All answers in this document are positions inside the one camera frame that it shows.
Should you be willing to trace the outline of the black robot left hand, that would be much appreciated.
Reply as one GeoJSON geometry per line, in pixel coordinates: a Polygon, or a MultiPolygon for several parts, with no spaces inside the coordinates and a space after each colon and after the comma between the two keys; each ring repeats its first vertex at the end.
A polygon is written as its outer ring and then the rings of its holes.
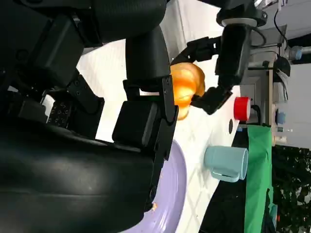
{"type": "Polygon", "coordinates": [[[203,109],[208,115],[215,113],[233,94],[232,88],[242,81],[248,67],[251,50],[252,28],[246,24],[230,24],[221,36],[203,37],[187,43],[171,62],[172,65],[182,62],[207,61],[218,55],[215,74],[218,85],[210,87],[202,96],[195,94],[190,104],[203,109]]]}

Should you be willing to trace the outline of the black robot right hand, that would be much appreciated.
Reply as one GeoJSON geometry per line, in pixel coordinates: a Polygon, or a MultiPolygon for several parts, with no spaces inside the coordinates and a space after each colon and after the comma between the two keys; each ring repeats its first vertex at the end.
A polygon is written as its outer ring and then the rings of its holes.
{"type": "Polygon", "coordinates": [[[0,230],[118,233],[151,209],[177,122],[164,0],[0,3],[0,230]],[[127,100],[96,139],[104,99],[77,64],[126,41],[127,100]]]}

